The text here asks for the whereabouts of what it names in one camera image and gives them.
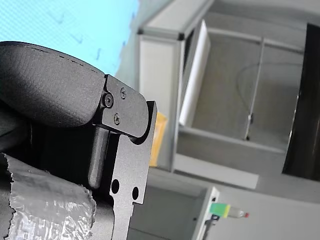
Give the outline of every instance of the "black textured rubber pad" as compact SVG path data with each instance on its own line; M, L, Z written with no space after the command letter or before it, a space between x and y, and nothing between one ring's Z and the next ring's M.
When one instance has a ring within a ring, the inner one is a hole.
M24 42L0 42L0 99L51 127L89 122L105 74L77 58Z

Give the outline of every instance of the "silver duct tape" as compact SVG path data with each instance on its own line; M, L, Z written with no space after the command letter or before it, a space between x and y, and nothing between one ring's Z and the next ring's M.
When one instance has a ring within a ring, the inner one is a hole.
M5 157L12 177L9 204L15 211L6 240L90 238L96 202L86 188Z

